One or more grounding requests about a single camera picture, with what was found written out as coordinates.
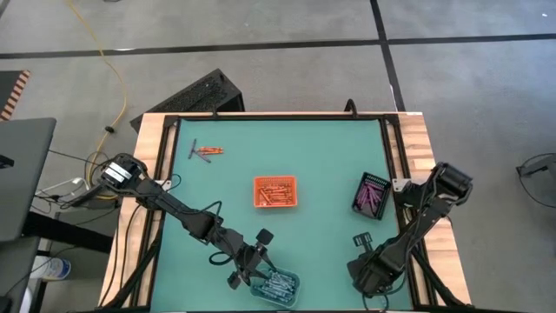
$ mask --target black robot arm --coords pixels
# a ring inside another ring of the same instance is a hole
[[[471,178],[447,163],[438,163],[422,185],[407,183],[396,202],[413,207],[417,216],[394,238],[386,240],[375,250],[370,236],[356,236],[366,251],[347,264],[354,287],[365,297],[388,292],[404,272],[412,248],[430,229],[446,216],[454,205],[463,204],[473,188]]]
[[[235,230],[222,227],[224,219],[219,216],[222,203],[216,202],[203,210],[191,209],[170,195],[162,186],[147,175],[147,166],[129,154],[119,154],[100,177],[100,184],[118,196],[132,196],[147,210],[163,210],[178,219],[185,230],[199,242],[212,244],[234,261],[235,269],[228,278],[232,289],[243,281],[250,285],[250,277],[266,278],[256,270],[261,261],[274,268],[268,258],[266,245],[273,235],[263,229],[257,236],[257,243],[249,245],[243,235]],[[218,206],[216,213],[209,211]]]

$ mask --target cable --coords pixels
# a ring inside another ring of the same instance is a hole
[[[546,157],[546,156],[553,156],[553,155],[556,155],[556,153],[542,153],[542,154],[539,154],[539,155],[536,155],[536,156],[531,156],[531,157],[529,157],[523,164],[521,164],[520,167],[521,167],[521,168],[525,167],[527,163],[531,162],[533,159],[535,159],[535,158],[537,158],[537,157]],[[544,206],[546,206],[546,207],[548,207],[548,208],[556,209],[556,205],[553,205],[553,204],[546,204],[546,203],[541,202],[539,199],[535,198],[535,197],[529,192],[529,190],[527,190],[525,184],[523,183],[523,179],[522,179],[523,177],[521,177],[521,175],[519,175],[518,178],[519,178],[519,180],[520,180],[521,187],[523,187],[523,190],[525,191],[525,193],[527,193],[527,195],[528,195],[534,202],[536,202],[536,203],[538,203],[538,204],[540,204],[540,205],[544,205]]]
[[[36,207],[35,205],[33,205],[33,204],[31,205],[31,208],[33,208],[33,209],[35,209],[35,210],[37,210],[37,211],[43,213],[44,215],[48,215],[48,214],[50,214],[50,212],[52,212],[52,203],[49,203],[49,210],[48,210],[48,212],[47,212],[47,211],[43,211],[43,210],[37,208],[37,207]]]
[[[175,186],[172,186],[172,187],[170,187],[168,190],[166,190],[166,192],[168,192],[168,191],[170,191],[170,190],[172,190],[172,189],[174,189],[174,188],[177,188],[177,186],[179,186],[179,185],[182,184],[182,177],[181,177],[181,176],[179,176],[178,174],[172,174],[171,177],[173,177],[173,176],[177,176],[177,177],[180,179],[180,181],[177,182],[177,184],[176,184]]]
[[[123,285],[123,273],[125,272],[125,261],[128,254],[129,229],[131,228],[131,224],[133,223],[133,217],[136,215],[140,207],[141,204],[137,204],[136,209],[133,210],[133,213],[131,213],[131,217],[129,218],[128,228],[125,230],[125,243],[123,243],[123,265],[122,265],[122,274],[120,275],[120,289],[122,288]]]
[[[52,153],[57,154],[57,155],[60,155],[60,156],[69,157],[69,158],[72,158],[72,159],[76,159],[76,160],[79,160],[79,161],[83,161],[83,162],[85,162],[85,163],[91,163],[91,164],[94,164],[94,165],[98,165],[98,164],[95,163],[94,161],[93,161],[93,162],[89,161],[89,157],[87,157],[87,159],[84,159],[84,158],[81,158],[81,157],[72,156],[72,155],[69,155],[69,154],[66,154],[66,153],[62,153],[62,152],[58,152],[58,151],[54,151],[54,150],[51,150],[51,149],[49,149],[49,152],[52,152]]]
[[[79,226],[79,225],[85,225],[86,223],[94,222],[94,221],[96,221],[96,220],[98,220],[98,219],[101,219],[101,218],[103,218],[103,217],[105,217],[105,216],[108,216],[108,215],[114,213],[117,209],[118,209],[118,208],[114,208],[114,209],[110,210],[109,212],[104,213],[104,214],[102,214],[102,215],[100,215],[100,216],[97,216],[97,217],[94,217],[94,218],[91,218],[91,219],[89,219],[89,220],[82,221],[82,222],[79,222],[79,223],[75,223],[75,224],[73,224],[73,225],[74,225],[74,226]]]
[[[95,41],[96,47],[98,48],[98,53],[100,54],[101,59],[106,63],[106,65],[108,65],[110,67],[110,69],[114,72],[114,74],[116,74],[116,76],[118,78],[118,81],[120,82],[120,85],[122,87],[122,93],[123,93],[122,109],[120,110],[120,114],[118,114],[118,116],[112,122],[112,124],[110,126],[107,126],[104,129],[105,130],[104,135],[103,135],[101,141],[99,142],[98,146],[96,147],[96,151],[95,151],[96,154],[93,156],[93,159],[92,159],[92,163],[94,163],[96,161],[96,158],[98,157],[98,155],[102,152],[102,149],[103,149],[103,146],[104,146],[104,142],[106,141],[106,138],[108,137],[109,134],[114,132],[114,128],[118,125],[118,123],[120,122],[120,119],[122,119],[123,114],[125,113],[125,111],[128,107],[128,91],[127,91],[125,83],[123,82],[122,76],[120,76],[120,73],[118,73],[116,68],[108,61],[108,59],[104,55],[103,47],[100,44],[100,42],[98,41],[98,39],[96,38],[95,32],[90,28],[87,21],[85,21],[85,19],[81,16],[81,14],[77,10],[77,8],[74,6],[73,0],[66,0],[66,2],[68,4],[69,8],[75,13],[76,17],[83,24],[83,26],[85,26],[85,28],[89,32],[90,36]],[[91,181],[91,172],[92,172],[92,166],[89,166],[89,171],[88,171],[88,174],[86,176],[86,180],[89,183]],[[96,198],[104,199],[104,200],[112,200],[112,199],[117,198],[117,196],[96,196]]]
[[[63,252],[65,252],[65,251],[72,250],[72,249],[75,249],[75,248],[82,248],[82,247],[73,246],[73,247],[68,247],[68,248],[66,248],[66,249],[59,250],[54,256],[51,256],[51,257],[49,258],[48,261],[46,261],[45,263],[42,263],[42,264],[39,265],[37,268],[31,270],[29,273],[27,273],[27,274],[25,274],[23,277],[21,277],[21,279],[19,279],[16,283],[14,283],[13,286],[11,286],[11,287],[8,289],[8,291],[5,293],[4,296],[8,296],[8,294],[9,294],[14,288],[16,288],[16,286],[17,286],[20,282],[22,282],[23,280],[25,280],[25,278],[27,278],[28,276],[30,276],[30,275],[31,275],[32,273],[34,273],[36,270],[42,268],[42,267],[43,267],[44,265],[46,265],[47,263],[50,263],[50,261],[52,261],[53,258],[55,258],[55,257],[57,257],[57,256],[59,256],[59,255],[61,255],[61,254],[62,254]]]
[[[89,155],[87,156],[87,161],[89,161],[89,159],[90,159],[92,156],[94,156],[95,154],[96,154],[96,151],[93,152],[93,153],[91,153],[91,154],[89,154]],[[110,160],[110,158],[108,157],[108,155],[107,155],[106,153],[100,152],[99,154],[102,155],[103,157],[106,157],[106,160],[107,160],[107,161]],[[97,164],[95,168],[97,168],[97,167],[99,167],[99,166],[102,166],[105,162],[106,162],[106,161],[104,161],[104,162],[102,162],[102,163],[100,163],[100,164]],[[88,165],[88,163],[89,163],[89,162],[86,162],[86,163],[83,165],[83,178],[85,179],[85,181],[87,181],[87,165]]]
[[[104,292],[104,296],[101,299],[101,302],[99,303],[98,306],[102,307],[104,304],[104,300],[106,300],[106,296],[108,295],[108,293],[110,292],[110,289],[112,288],[112,283],[114,282],[114,276],[116,275],[116,265],[118,263],[118,232],[120,229],[120,220],[118,218],[118,223],[116,224],[116,233],[115,233],[115,239],[116,239],[116,253],[114,255],[114,266],[112,267],[112,275],[110,276],[110,282],[108,283],[108,287],[106,288],[106,292]]]

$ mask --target orange tray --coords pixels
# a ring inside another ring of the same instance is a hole
[[[290,208],[297,205],[295,176],[258,176],[254,180],[256,208]]]

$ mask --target black metal frame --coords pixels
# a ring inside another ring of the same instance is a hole
[[[112,248],[113,238],[111,236],[60,222],[35,212],[27,214],[22,233],[25,236],[39,236],[103,253],[110,253]]]
[[[401,167],[402,167],[402,172],[404,173],[404,176],[406,178],[409,178],[409,166],[408,166],[408,162],[407,162],[407,155],[406,155],[406,151],[405,151],[405,147],[403,145],[403,138],[401,136],[401,129],[400,129],[400,123],[399,123],[399,118],[398,115],[393,113],[393,114],[388,114],[388,113],[380,113],[380,114],[359,114],[357,112],[357,109],[355,108],[355,105],[353,103],[353,101],[350,99],[350,101],[347,102],[347,106],[345,111],[351,111],[352,114],[348,115],[348,114],[333,114],[333,115],[316,115],[316,114],[307,114],[307,115],[282,115],[282,114],[269,114],[269,115],[261,115],[261,116],[255,116],[255,115],[219,115],[217,112],[213,112],[212,115],[203,115],[203,116],[196,116],[196,117],[182,117],[179,115],[167,115],[164,119],[164,125],[163,125],[163,130],[162,130],[162,137],[161,137],[161,143],[160,143],[160,147],[159,147],[159,151],[158,151],[158,156],[156,159],[156,168],[155,168],[155,179],[162,179],[160,177],[161,172],[162,172],[162,165],[164,163],[164,157],[165,157],[165,151],[168,145],[168,136],[169,136],[169,128],[172,127],[173,125],[176,126],[175,129],[175,137],[174,137],[174,146],[172,149],[172,152],[170,154],[170,165],[169,165],[169,176],[165,177],[164,179],[170,179],[172,176],[172,172],[174,169],[174,161],[175,161],[175,148],[176,145],[179,141],[179,133],[180,133],[180,128],[181,128],[181,121],[182,120],[187,120],[187,121],[214,121],[214,120],[219,120],[219,121],[284,121],[284,120],[310,120],[310,121],[327,121],[327,120],[355,120],[355,121],[371,121],[371,120],[377,120],[380,124],[381,127],[381,138],[382,138],[382,144],[384,147],[384,151],[385,151],[385,160],[387,162],[387,168],[388,168],[388,173],[391,179],[396,178],[396,170],[395,170],[395,166],[394,166],[394,156],[393,156],[393,152],[392,152],[392,147],[390,146],[390,138],[388,135],[388,131],[387,131],[387,124],[390,123],[394,129],[394,134],[395,134],[395,140],[398,146],[398,151],[400,154],[400,160],[401,160]],[[401,211],[396,204],[394,204],[394,206],[396,207],[396,218],[398,220],[398,224],[400,227],[403,227],[405,225],[405,216],[403,214],[403,211]],[[144,255],[145,251],[148,248],[148,243],[150,240],[150,233],[151,233],[151,227],[152,227],[152,222],[153,222],[153,217],[154,217],[154,213],[153,212],[149,212],[152,213],[149,214],[147,216],[147,220],[145,222],[145,228],[143,230],[143,239],[142,239],[142,243],[141,243],[141,247],[140,247],[140,259],[141,257]],[[164,227],[164,222],[165,222],[165,214],[162,213],[161,216],[161,220],[159,222],[159,226],[158,227]],[[420,243],[420,249],[419,249],[419,253],[421,253],[421,255],[423,256],[423,258],[425,260],[427,260],[428,262],[428,258],[427,258],[427,253],[426,253],[426,249],[425,249],[425,244]],[[148,297],[148,302],[147,305],[150,306],[150,301],[151,301],[151,297],[152,297],[152,291],[153,291],[153,287],[154,287],[154,282],[156,279],[156,266],[158,263],[158,256],[159,256],[160,251],[158,251],[156,253],[156,256],[153,260],[153,270],[152,270],[152,274],[151,274],[151,278],[150,278],[150,284],[149,284],[149,297]],[[419,297],[419,291],[418,291],[418,285],[416,282],[416,277],[415,277],[415,272],[414,272],[414,267],[413,265],[410,263],[410,269],[407,272],[407,283],[409,285],[409,292],[410,292],[410,296],[412,299],[412,305],[414,306],[414,308],[418,308],[420,306],[422,306],[423,304],[420,303],[420,297]],[[428,279],[426,277],[423,277],[425,279],[426,282],[426,286],[427,286],[427,297],[428,297],[428,303],[429,304],[436,304],[436,294],[434,293],[434,290],[432,289],[432,285],[430,284],[430,282],[428,281]],[[132,293],[132,297],[131,297],[131,306],[136,306],[138,304],[138,294],[139,294],[139,289],[141,288],[141,284],[137,284],[136,288],[134,289],[134,292]]]

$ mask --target black cable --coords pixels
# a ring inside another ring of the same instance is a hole
[[[97,217],[94,217],[94,218],[91,218],[91,219],[89,219],[89,220],[82,221],[82,222],[79,222],[79,223],[75,223],[75,224],[73,224],[73,225],[74,225],[74,226],[79,226],[79,225],[84,225],[84,224],[86,224],[86,223],[94,222],[94,221],[96,221],[96,220],[98,220],[98,219],[101,219],[101,218],[103,218],[103,217],[105,217],[105,216],[108,216],[108,215],[114,213],[117,209],[118,209],[118,208],[114,208],[114,209],[110,210],[109,212],[104,213],[104,214],[102,214],[102,215],[100,215],[100,216],[97,216]]]
[[[123,243],[123,265],[122,265],[122,273],[120,275],[120,289],[123,286],[123,273],[125,272],[125,261],[128,254],[128,239],[129,239],[129,229],[131,228],[131,224],[133,223],[133,217],[135,217],[137,211],[141,207],[141,204],[137,204],[136,209],[133,210],[131,213],[131,217],[129,218],[128,227],[125,230],[125,242]]]
[[[171,177],[173,177],[173,176],[177,176],[177,177],[180,179],[180,181],[177,182],[177,184],[176,184],[175,186],[172,186],[172,187],[170,187],[168,190],[166,190],[167,192],[170,191],[170,190],[172,190],[172,189],[174,189],[174,188],[177,188],[177,186],[179,186],[179,185],[182,184],[182,177],[181,177],[181,176],[179,176],[178,174],[172,174]]]
[[[38,270],[38,269],[42,268],[44,265],[50,263],[50,261],[52,261],[53,258],[55,258],[55,257],[57,257],[57,256],[59,256],[59,255],[61,255],[61,254],[62,254],[63,252],[65,252],[65,251],[72,250],[72,249],[75,249],[75,248],[82,248],[82,247],[77,247],[77,246],[68,247],[68,248],[66,248],[66,249],[59,250],[54,256],[49,256],[49,260],[48,260],[48,261],[46,261],[45,263],[42,263],[42,264],[39,265],[37,268],[31,270],[29,273],[27,273],[27,274],[25,274],[23,277],[21,277],[21,279],[19,279],[16,283],[14,283],[13,286],[11,286],[11,287],[8,289],[8,291],[5,293],[4,296],[8,296],[8,294],[9,294],[14,288],[16,288],[16,286],[17,286],[20,282],[22,282],[23,280],[25,280],[25,278],[27,278],[29,275],[31,275],[31,274],[32,274],[33,272],[35,272],[36,270]]]
[[[118,220],[118,223],[116,224],[116,233],[115,233],[115,239],[116,239],[116,253],[114,255],[114,266],[112,267],[112,275],[110,276],[110,282],[108,283],[108,287],[106,288],[106,292],[104,292],[104,296],[102,297],[101,302],[99,303],[99,306],[102,307],[104,304],[104,300],[106,300],[106,296],[108,295],[108,293],[110,292],[110,289],[112,288],[112,283],[114,282],[114,276],[116,275],[116,265],[118,263],[118,231],[120,229],[120,221]]]
[[[529,157],[523,164],[521,164],[520,167],[521,167],[521,168],[525,167],[526,164],[527,164],[528,162],[531,162],[533,159],[535,159],[535,158],[537,158],[537,157],[546,157],[546,156],[553,156],[553,155],[556,155],[556,153],[542,153],[542,154],[539,154],[539,155],[536,155],[536,156],[531,156],[531,157]],[[546,204],[546,203],[541,202],[541,201],[538,200],[537,198],[535,198],[535,197],[529,192],[529,190],[527,190],[525,184],[523,183],[523,179],[522,179],[522,178],[523,178],[523,177],[521,177],[521,175],[519,175],[519,180],[520,180],[521,187],[523,187],[523,190],[525,191],[525,193],[527,193],[527,195],[528,195],[534,202],[536,202],[536,203],[538,203],[538,204],[540,204],[540,205],[544,205],[544,206],[546,206],[546,207],[548,207],[548,208],[556,209],[556,205],[553,205],[553,204]]]
[[[31,208],[33,208],[33,209],[35,209],[35,210],[37,210],[37,211],[43,213],[44,215],[48,215],[48,214],[50,214],[50,212],[52,212],[52,204],[51,204],[51,203],[49,203],[49,210],[48,210],[48,212],[47,212],[47,211],[43,211],[43,210],[37,208],[37,207],[36,207],[35,205],[33,205],[33,204],[31,205]]]
[[[89,155],[87,156],[87,159],[86,159],[86,160],[89,161],[89,159],[91,159],[95,154],[97,154],[97,155],[99,155],[99,156],[106,157],[106,161],[110,160],[110,157],[108,157],[108,155],[107,155],[106,153],[104,153],[104,152],[96,152],[96,151],[93,152],[93,153],[91,153],[91,154],[89,154]],[[104,162],[98,164],[95,168],[97,168],[98,166],[101,166],[101,165],[104,164],[106,161],[104,161]],[[85,178],[85,181],[87,181],[87,183],[90,184],[90,182],[88,182],[89,178],[87,177],[87,162],[83,164],[83,177]]]
[[[62,153],[62,152],[58,152],[58,151],[54,151],[54,150],[51,150],[51,149],[49,149],[49,151],[54,153],[54,154],[60,155],[60,156],[69,157],[69,158],[76,159],[76,160],[79,160],[79,161],[83,161],[83,162],[86,162],[86,163],[91,163],[91,164],[94,164],[94,165],[98,165],[97,163],[91,162],[91,161],[86,160],[86,159],[81,158],[81,157],[72,156],[72,155]]]

